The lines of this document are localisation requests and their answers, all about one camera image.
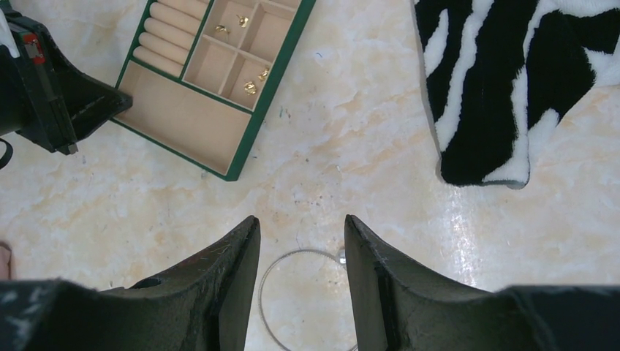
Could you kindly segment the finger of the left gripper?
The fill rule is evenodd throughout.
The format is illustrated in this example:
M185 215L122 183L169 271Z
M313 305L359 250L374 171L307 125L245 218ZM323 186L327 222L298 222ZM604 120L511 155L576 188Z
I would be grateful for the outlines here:
M58 54L58 88L62 143L84 140L133 105L130 95L81 72L62 53Z

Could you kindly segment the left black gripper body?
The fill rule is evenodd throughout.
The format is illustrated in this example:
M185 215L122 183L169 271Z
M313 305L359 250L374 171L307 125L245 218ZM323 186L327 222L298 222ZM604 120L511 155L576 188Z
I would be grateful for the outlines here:
M48 28L1 2L1 136L16 133L54 153L78 151Z

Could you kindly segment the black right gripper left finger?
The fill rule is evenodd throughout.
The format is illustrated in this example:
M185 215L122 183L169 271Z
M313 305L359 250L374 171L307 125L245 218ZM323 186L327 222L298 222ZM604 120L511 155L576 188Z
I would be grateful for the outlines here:
M217 242L135 285L1 283L3 350L243 350L260 256L249 216Z

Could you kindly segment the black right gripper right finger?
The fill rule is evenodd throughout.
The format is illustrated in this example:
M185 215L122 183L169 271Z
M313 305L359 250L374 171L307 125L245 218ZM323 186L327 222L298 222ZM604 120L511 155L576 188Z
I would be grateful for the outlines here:
M345 255L360 350L617 350L616 285L457 282L387 244L353 215Z

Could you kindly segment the gold stud earring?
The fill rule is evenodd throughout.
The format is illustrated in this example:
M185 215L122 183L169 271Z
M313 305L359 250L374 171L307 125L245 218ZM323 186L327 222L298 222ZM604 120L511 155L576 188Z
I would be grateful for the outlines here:
M230 30L224 25L217 25L214 30L218 34L228 35L230 33Z

